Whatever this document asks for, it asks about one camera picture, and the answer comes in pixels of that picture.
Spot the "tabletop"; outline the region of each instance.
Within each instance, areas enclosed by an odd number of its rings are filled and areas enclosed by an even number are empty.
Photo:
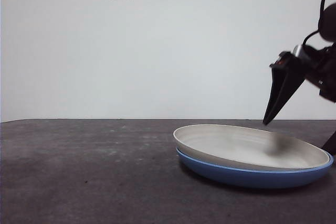
[[[191,124],[252,127],[316,146],[333,120],[20,120],[1,124],[1,223],[333,223],[336,165],[291,189],[198,176],[176,154]]]

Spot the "blue plate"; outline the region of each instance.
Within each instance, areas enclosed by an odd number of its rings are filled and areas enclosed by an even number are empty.
[[[203,162],[176,149],[182,163],[203,177],[229,185],[250,188],[289,188],[309,184],[323,177],[333,163],[328,153],[328,163],[310,169],[300,170],[246,170]]]

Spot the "gray table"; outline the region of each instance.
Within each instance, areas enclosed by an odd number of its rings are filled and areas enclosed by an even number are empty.
[[[2,123],[1,223],[335,223],[336,166],[294,189],[212,182],[179,162],[172,136],[230,124],[321,146],[336,121],[23,120]]]

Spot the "plate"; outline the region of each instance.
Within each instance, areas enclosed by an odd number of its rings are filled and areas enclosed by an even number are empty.
[[[199,175],[220,183],[250,188],[275,189],[303,186],[323,177],[333,162],[333,157],[327,153],[329,161],[311,169],[247,170],[210,164],[189,157],[178,148],[176,150],[182,163]]]
[[[246,127],[199,124],[174,131],[177,147],[207,163],[252,170],[298,170],[330,161],[324,150],[297,138]]]

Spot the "white plate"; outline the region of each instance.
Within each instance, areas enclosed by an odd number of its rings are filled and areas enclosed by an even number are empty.
[[[189,125],[175,130],[174,137],[186,155],[234,168],[310,169],[330,160],[324,150],[297,138],[245,127]]]

